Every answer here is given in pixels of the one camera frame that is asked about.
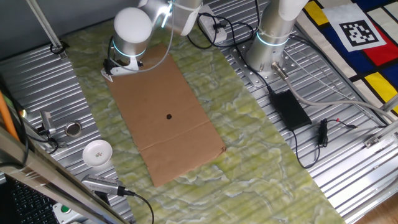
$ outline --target cardboard sheet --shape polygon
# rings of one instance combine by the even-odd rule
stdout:
[[[143,69],[166,52],[148,50]],[[225,152],[225,144],[168,55],[157,68],[113,77],[109,89],[156,187]]]

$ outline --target black keyboard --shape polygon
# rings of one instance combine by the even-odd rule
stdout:
[[[19,223],[55,224],[58,223],[52,210],[52,201],[45,195],[16,180],[6,178],[9,193]]]

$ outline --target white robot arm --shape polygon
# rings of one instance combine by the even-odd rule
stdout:
[[[138,60],[144,56],[153,31],[160,27],[177,35],[189,34],[202,5],[202,0],[141,0],[138,8],[120,11],[114,20],[115,32],[101,71],[103,76],[112,81],[112,75],[141,72]],[[127,66],[110,58],[112,49],[114,58],[127,61]]]

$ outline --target green fabric mat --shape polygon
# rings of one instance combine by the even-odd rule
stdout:
[[[170,53],[228,149],[155,188],[100,74],[102,45],[112,34],[109,21],[64,41],[71,46],[67,54],[101,136],[113,146],[118,176],[148,199],[155,223],[344,223],[223,54],[216,48],[198,50],[186,37],[174,38]],[[150,46],[167,46],[169,36],[158,30]],[[190,36],[208,45],[197,28]],[[150,223],[147,205],[138,198],[128,200],[138,224]]]

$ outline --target small white cup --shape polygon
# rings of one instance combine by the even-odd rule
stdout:
[[[112,146],[104,140],[94,140],[83,150],[83,161],[91,166],[98,167],[108,162],[112,157]]]

